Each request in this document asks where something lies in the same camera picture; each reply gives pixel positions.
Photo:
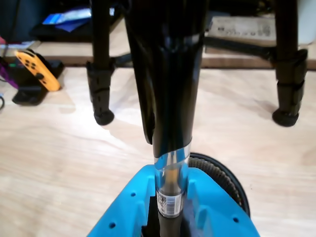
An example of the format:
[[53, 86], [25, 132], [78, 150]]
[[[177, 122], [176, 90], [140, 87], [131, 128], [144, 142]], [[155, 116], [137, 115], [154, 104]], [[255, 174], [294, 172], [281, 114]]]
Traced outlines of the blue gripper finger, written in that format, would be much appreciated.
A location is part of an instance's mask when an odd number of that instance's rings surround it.
[[88, 236], [139, 237], [148, 222], [150, 198], [155, 195], [155, 167], [146, 165], [128, 182]]
[[205, 237], [259, 236], [242, 208], [198, 168], [189, 168], [187, 199], [193, 204], [196, 227]]

